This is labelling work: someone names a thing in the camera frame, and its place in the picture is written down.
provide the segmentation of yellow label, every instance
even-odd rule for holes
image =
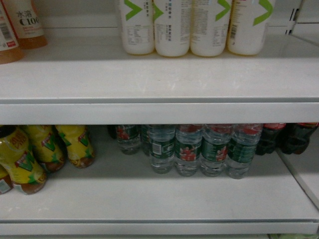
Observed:
[[[26,134],[19,128],[0,139],[0,163],[16,183],[43,182],[43,169],[33,157]]]
[[[85,125],[56,125],[60,137],[63,139],[68,157],[74,165],[83,158],[94,158],[89,132]]]
[[[35,158],[40,162],[63,163],[64,157],[57,145],[51,125],[22,125],[32,144]]]

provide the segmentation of green label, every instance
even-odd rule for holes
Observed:
[[[231,139],[228,143],[228,156],[239,163],[249,163],[253,160],[257,145],[244,145]]]
[[[151,139],[151,156],[155,158],[171,157],[174,154],[174,141],[174,138],[165,142],[158,142]]]
[[[186,144],[175,141],[175,156],[184,161],[195,161],[200,155],[201,141],[197,144]]]
[[[125,15],[126,21],[130,20],[133,16],[135,16],[136,14],[138,14],[140,11],[143,10],[142,8],[135,5],[129,0],[124,0],[124,4],[132,9],[132,11],[130,11],[128,14]]]
[[[221,5],[222,7],[224,7],[225,9],[216,15],[215,21],[222,19],[223,16],[226,15],[231,9],[231,6],[229,5],[229,3],[226,0],[218,0],[217,3],[219,5]]]
[[[259,23],[262,23],[263,21],[268,19],[274,10],[273,6],[271,5],[271,3],[268,0],[259,0],[259,5],[262,6],[264,9],[266,9],[267,12],[265,14],[255,18],[254,26],[258,25]]]
[[[139,129],[134,124],[120,124],[116,127],[116,134],[119,140],[131,140],[139,136]]]
[[[205,159],[212,162],[223,161],[227,155],[227,144],[212,144],[203,139],[201,154]]]

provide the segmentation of store shelf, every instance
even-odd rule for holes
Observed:
[[[130,56],[118,37],[51,38],[25,53],[0,66],[1,124],[319,118],[319,47],[292,36],[269,35],[255,57]]]
[[[315,233],[319,211],[277,154],[256,156],[235,180],[175,170],[154,173],[139,152],[123,155],[105,126],[91,128],[98,155],[67,163],[30,196],[1,196],[0,235],[211,235]]]
[[[278,153],[305,193],[319,208],[319,131],[311,136],[308,148],[300,155]]]

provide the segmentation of water bottle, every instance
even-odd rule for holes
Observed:
[[[263,125],[260,123],[235,124],[228,143],[226,173],[234,179],[243,178],[251,165],[260,139]]]
[[[117,141],[123,154],[135,154],[139,151],[141,140],[135,124],[120,124],[116,127]]]
[[[176,129],[175,167],[179,175],[192,176],[198,168],[202,124],[180,124]]]
[[[232,124],[206,124],[203,130],[200,170],[208,177],[218,176],[225,168],[227,144]]]
[[[170,172],[174,164],[175,126],[173,124],[149,124],[150,161],[154,172]]]

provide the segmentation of white bottle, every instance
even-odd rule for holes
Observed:
[[[159,55],[185,55],[190,44],[192,0],[154,0],[155,48]]]
[[[198,56],[223,52],[232,0],[194,0],[190,48]]]
[[[240,55],[258,54],[276,0],[235,0],[228,32],[228,50]]]
[[[118,0],[121,37],[125,51],[145,55],[154,51],[152,0]]]

